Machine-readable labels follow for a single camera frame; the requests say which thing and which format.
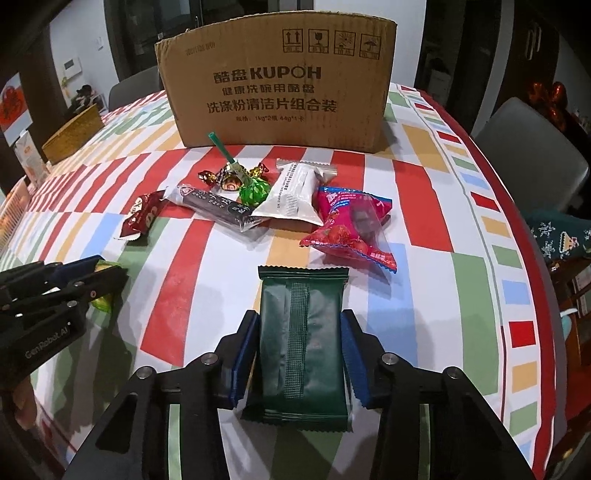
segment wrapped candy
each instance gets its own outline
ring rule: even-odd
[[[359,190],[336,187],[318,189],[318,207],[324,225],[300,241],[326,254],[364,258],[396,273],[381,221],[392,209],[392,200]]]

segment person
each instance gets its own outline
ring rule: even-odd
[[[16,406],[14,412],[16,421],[24,430],[29,430],[35,425],[37,419],[37,403],[31,377],[26,377],[13,390],[12,401]]]

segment wooden furniture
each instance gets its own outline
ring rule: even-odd
[[[527,0],[515,0],[511,47],[495,110],[511,97],[527,103],[527,92],[534,82],[552,85],[558,44],[558,31]]]

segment dark green snack package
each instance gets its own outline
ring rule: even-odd
[[[243,418],[345,432],[339,316],[348,268],[259,267],[261,338]]]

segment gray chair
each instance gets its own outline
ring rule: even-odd
[[[475,141],[523,211],[565,211],[589,176],[579,150],[518,98],[503,103]]]
[[[136,73],[119,82],[109,92],[109,111],[120,106],[129,105],[131,102],[143,98],[150,93],[163,90],[162,79],[158,67],[150,67],[147,70]]]

